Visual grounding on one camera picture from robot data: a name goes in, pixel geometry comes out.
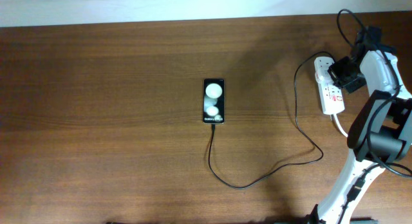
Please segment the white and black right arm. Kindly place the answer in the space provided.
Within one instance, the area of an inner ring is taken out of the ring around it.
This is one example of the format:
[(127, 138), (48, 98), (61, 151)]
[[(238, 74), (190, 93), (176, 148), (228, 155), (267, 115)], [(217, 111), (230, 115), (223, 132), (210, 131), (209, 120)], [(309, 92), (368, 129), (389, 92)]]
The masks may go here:
[(347, 133), (348, 157), (331, 192), (307, 223), (351, 223), (356, 206), (384, 171), (394, 170), (411, 145), (411, 94), (390, 52), (368, 51), (357, 66), (369, 99)]

